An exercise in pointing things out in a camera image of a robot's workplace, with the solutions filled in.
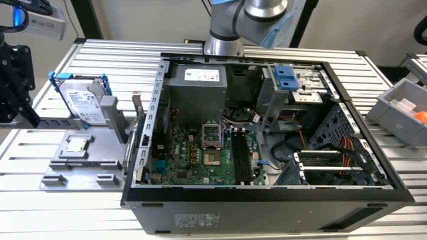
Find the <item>chip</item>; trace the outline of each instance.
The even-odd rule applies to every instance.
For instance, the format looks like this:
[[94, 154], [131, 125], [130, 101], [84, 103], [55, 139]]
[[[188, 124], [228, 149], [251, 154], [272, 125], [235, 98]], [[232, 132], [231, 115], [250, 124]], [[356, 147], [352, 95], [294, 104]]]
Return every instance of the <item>chip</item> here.
[[178, 178], [179, 179], [186, 179], [188, 177], [188, 173], [186, 171], [179, 171], [178, 172]]

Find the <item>white label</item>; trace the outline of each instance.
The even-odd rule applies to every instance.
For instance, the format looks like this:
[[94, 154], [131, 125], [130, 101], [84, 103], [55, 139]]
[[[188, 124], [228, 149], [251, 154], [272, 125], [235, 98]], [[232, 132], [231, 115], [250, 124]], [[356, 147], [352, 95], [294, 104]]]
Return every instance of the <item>white label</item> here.
[[179, 228], [216, 228], [219, 226], [219, 213], [175, 213], [175, 224]]
[[296, 123], [294, 121], [278, 121], [280, 130], [294, 130], [296, 129]]
[[186, 70], [184, 80], [219, 82], [220, 81], [220, 70], [188, 68]]
[[106, 118], [95, 94], [90, 91], [67, 91], [71, 107], [83, 121], [92, 125], [106, 124]]
[[67, 152], [75, 152], [75, 153], [82, 153], [86, 149], [88, 140], [84, 138], [74, 137], [70, 140], [70, 143], [67, 145]]
[[255, 117], [254, 117], [254, 119], [252, 119], [254, 123], [256, 123], [256, 124], [259, 123], [260, 117], [262, 117], [262, 116], [255, 113]]

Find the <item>orange object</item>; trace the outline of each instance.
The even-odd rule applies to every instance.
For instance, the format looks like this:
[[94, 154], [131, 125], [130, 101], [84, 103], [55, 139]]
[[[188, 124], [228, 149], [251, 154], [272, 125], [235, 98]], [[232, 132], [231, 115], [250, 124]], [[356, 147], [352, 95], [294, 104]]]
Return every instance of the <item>orange object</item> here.
[[423, 124], [427, 124], [427, 111], [420, 111], [418, 113], [414, 114], [414, 118], [416, 118], [418, 120], [420, 120], [420, 122]]

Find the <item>motherboard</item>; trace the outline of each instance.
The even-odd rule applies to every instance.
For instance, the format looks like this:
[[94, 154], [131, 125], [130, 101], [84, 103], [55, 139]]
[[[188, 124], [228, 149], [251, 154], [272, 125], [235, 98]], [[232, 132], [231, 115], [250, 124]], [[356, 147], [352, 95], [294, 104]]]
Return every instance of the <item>motherboard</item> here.
[[162, 185], [264, 185], [255, 132], [174, 128], [167, 159], [155, 159], [151, 183]]

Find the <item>sticker label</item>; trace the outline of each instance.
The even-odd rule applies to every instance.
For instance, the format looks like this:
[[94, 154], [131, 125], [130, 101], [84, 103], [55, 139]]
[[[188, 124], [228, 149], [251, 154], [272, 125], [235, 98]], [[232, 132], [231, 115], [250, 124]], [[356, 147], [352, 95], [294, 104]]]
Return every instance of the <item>sticker label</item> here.
[[188, 68], [188, 69], [186, 69], [184, 80], [219, 82], [220, 81], [220, 70]]
[[220, 222], [220, 214], [175, 213], [175, 224], [179, 228], [216, 228]]
[[254, 123], [259, 123], [259, 121], [260, 121], [260, 115], [258, 115], [258, 113], [255, 113], [255, 117], [254, 117], [254, 119], [252, 119], [252, 121], [254, 121]]
[[296, 129], [296, 122], [295, 121], [278, 121], [279, 129], [280, 130], [295, 130]]
[[90, 91], [67, 91], [71, 107], [80, 119], [92, 125], [106, 124], [106, 118], [96, 96]]

